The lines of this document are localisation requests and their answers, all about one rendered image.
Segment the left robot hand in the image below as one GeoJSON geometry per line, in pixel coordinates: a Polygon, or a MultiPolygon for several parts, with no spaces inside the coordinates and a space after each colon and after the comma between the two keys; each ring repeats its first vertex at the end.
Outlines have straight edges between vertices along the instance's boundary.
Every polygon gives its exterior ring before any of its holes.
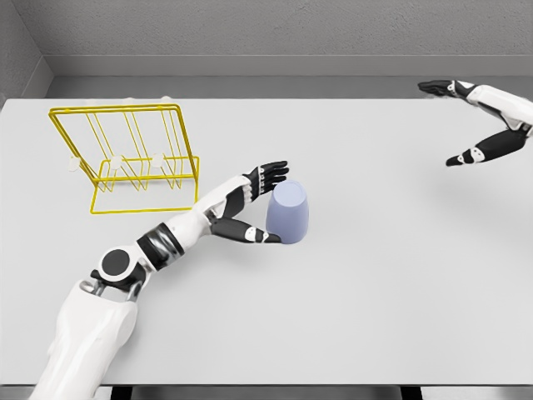
{"type": "Polygon", "coordinates": [[[288,162],[269,162],[230,178],[202,197],[194,209],[207,218],[208,232],[240,243],[279,243],[280,237],[236,219],[246,205],[286,180],[288,162]]]}

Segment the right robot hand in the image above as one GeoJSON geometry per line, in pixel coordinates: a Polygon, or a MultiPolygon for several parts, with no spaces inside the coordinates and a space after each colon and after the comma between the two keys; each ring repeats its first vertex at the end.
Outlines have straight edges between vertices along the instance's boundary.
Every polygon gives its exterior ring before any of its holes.
{"type": "Polygon", "coordinates": [[[419,82],[418,88],[437,97],[459,98],[499,118],[506,125],[502,132],[491,135],[474,147],[446,160],[455,167],[486,163],[521,150],[533,138],[533,101],[485,84],[460,80],[419,82]]]}

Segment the lavender plastic cup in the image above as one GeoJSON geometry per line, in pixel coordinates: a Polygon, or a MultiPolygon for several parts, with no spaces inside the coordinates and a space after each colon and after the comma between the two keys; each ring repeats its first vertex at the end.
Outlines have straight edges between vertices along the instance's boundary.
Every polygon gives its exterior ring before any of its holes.
{"type": "Polygon", "coordinates": [[[294,180],[278,183],[266,212],[266,230],[283,244],[300,242],[307,234],[309,205],[305,188],[294,180]]]}

